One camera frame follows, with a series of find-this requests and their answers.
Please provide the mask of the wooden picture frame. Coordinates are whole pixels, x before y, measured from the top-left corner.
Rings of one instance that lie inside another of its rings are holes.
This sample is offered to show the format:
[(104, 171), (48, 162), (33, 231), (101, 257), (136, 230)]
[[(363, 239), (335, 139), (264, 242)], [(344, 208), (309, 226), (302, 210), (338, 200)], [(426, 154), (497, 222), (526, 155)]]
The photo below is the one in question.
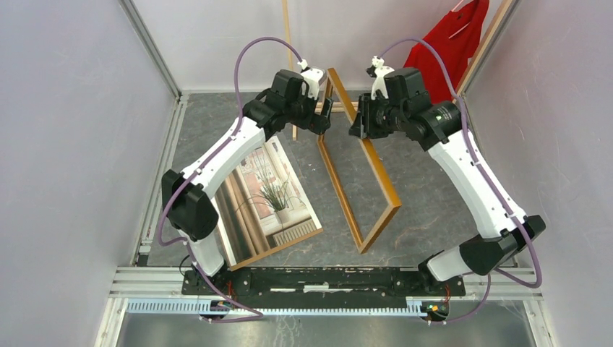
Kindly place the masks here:
[[(330, 98), (332, 97), (332, 95), (336, 95), (339, 98), (340, 109), (347, 116), (348, 120), (350, 122), (355, 121), (357, 116), (357, 103), (350, 100), (349, 94), (347, 93), (343, 83), (341, 82), (336, 70), (333, 68), (329, 68), (327, 69), (324, 96), (326, 98)], [(327, 169), (327, 172), (329, 174), (333, 189), (340, 203), (341, 210), (343, 211), (346, 222), (350, 229), (351, 236), (357, 248), (357, 252), (359, 254), (364, 254), (371, 248), (371, 246), (378, 239), (382, 231), (385, 230), (385, 228), (388, 226), (390, 221), (393, 219), (393, 217), (396, 215), (396, 213), (402, 206), (402, 202), (400, 200), (398, 192), (393, 186), (390, 176), (387, 174), (383, 162), (381, 161), (377, 151), (374, 148), (374, 145), (372, 144), (372, 141), (360, 140), (359, 143), (368, 161), (370, 170), (374, 174), (374, 177), (379, 184), (379, 187), (382, 190), (384, 198), (387, 202), (387, 206), (383, 210), (381, 216), (377, 219), (377, 222), (374, 224), (373, 228), (366, 236), (363, 236), (361, 234), (361, 230), (357, 223), (356, 216), (350, 206), (348, 196), (346, 195), (345, 190), (341, 185), (338, 170), (333, 163), (332, 157), (325, 143), (325, 136), (322, 134), (317, 138), (317, 146), (320, 155), (324, 161), (325, 168)]]

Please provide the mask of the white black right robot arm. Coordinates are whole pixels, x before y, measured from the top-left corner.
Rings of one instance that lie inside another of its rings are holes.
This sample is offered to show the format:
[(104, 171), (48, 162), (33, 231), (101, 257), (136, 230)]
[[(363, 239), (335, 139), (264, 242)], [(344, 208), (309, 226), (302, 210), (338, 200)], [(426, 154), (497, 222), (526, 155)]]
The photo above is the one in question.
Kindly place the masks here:
[(349, 134), (361, 139), (403, 132), (447, 174), (476, 223), (477, 235), (419, 264), (419, 289), (438, 294), (447, 280), (466, 273), (486, 275), (523, 251), (546, 228), (540, 215), (527, 215), (495, 177), (463, 128), (460, 107), (433, 103), (418, 69), (371, 66), (372, 89), (359, 96)]

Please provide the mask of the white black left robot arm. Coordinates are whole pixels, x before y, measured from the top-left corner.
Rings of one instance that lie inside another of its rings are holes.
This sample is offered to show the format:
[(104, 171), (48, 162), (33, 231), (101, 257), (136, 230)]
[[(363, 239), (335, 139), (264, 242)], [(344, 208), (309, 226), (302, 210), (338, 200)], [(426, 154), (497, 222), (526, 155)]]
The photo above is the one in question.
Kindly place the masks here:
[(287, 124), (314, 134), (330, 128), (332, 99), (326, 98), (317, 109), (324, 77), (325, 71), (314, 67), (301, 72), (280, 70), (271, 87), (242, 107), (228, 131), (204, 155), (181, 171), (169, 169), (163, 174), (158, 225), (169, 221), (179, 232), (178, 240), (187, 246), (201, 274), (199, 284), (209, 294), (219, 294), (227, 285), (221, 270), (225, 260), (213, 236), (219, 221), (214, 194), (248, 154)]

